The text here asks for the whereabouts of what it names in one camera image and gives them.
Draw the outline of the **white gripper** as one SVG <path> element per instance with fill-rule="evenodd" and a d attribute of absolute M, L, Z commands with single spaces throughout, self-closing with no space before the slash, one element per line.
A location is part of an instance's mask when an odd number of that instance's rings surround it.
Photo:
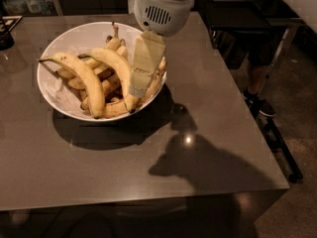
<path fill-rule="evenodd" d="M 129 92 L 144 97 L 165 52 L 162 36 L 185 25 L 195 0 L 135 0 L 134 14 L 143 31 L 135 41 Z"/>

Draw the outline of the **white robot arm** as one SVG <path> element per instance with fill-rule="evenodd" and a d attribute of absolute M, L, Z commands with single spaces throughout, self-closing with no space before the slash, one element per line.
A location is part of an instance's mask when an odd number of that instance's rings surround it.
<path fill-rule="evenodd" d="M 185 25 L 194 0 L 135 0 L 134 15 L 143 32 L 135 41 L 129 92 L 144 97 L 165 52 L 165 37 Z"/>

